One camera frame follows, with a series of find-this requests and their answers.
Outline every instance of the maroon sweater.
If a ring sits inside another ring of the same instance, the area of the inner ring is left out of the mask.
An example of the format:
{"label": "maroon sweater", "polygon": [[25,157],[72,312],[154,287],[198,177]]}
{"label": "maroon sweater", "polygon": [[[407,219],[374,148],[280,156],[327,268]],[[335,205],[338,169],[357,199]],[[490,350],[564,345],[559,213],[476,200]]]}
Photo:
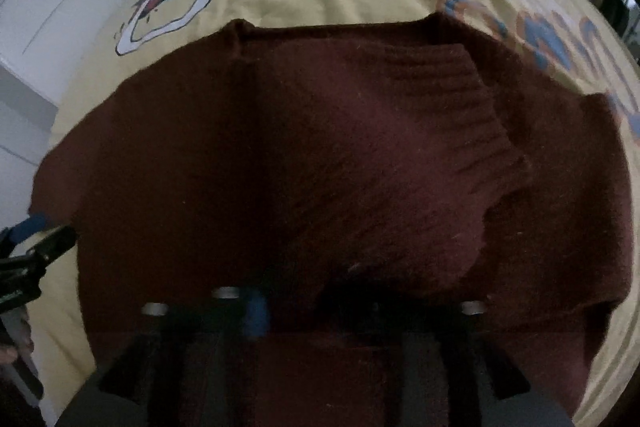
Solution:
{"label": "maroon sweater", "polygon": [[[573,412],[631,279],[628,172],[606,98],[442,14],[231,22],[87,115],[45,158],[31,210],[80,234],[98,361],[146,302],[201,302],[276,266],[275,328],[313,329],[319,293],[349,277],[480,299],[497,341]],[[291,374],[321,380],[314,357]],[[334,365],[345,374],[331,379],[355,378]]]}

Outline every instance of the mattress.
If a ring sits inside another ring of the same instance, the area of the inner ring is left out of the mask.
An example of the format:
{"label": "mattress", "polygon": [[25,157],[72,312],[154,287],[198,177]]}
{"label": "mattress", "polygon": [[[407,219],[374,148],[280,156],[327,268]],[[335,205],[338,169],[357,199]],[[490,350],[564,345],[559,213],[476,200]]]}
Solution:
{"label": "mattress", "polygon": [[[443,10],[485,31],[578,92],[605,92],[620,122],[640,208],[638,70],[600,13],[587,0],[129,0],[98,36],[60,107],[52,130],[57,144],[126,78],[232,19],[285,27],[417,20]],[[634,223],[638,237],[638,220]],[[634,283],[613,313],[575,414],[579,427],[596,426],[609,412],[640,360],[638,242]],[[42,280],[43,296],[29,306],[47,417],[59,415],[94,369],[82,327],[76,252],[57,261]]]}

